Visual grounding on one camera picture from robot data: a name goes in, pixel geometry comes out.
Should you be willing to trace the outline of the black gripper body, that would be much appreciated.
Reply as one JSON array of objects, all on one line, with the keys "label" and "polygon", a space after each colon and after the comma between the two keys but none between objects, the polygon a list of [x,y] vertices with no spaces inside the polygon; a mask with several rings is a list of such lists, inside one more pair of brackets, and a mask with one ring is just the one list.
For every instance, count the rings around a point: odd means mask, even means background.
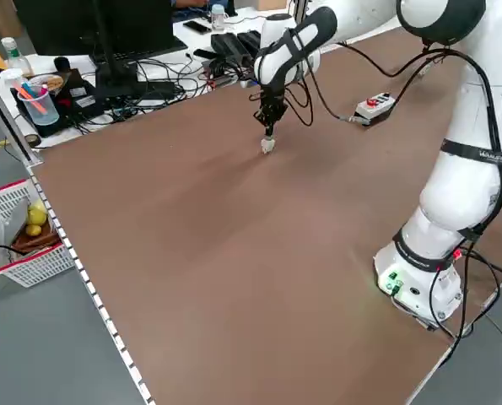
[{"label": "black gripper body", "polygon": [[285,111],[286,105],[284,102],[285,88],[283,85],[270,86],[262,85],[260,93],[260,110],[261,111]]}]

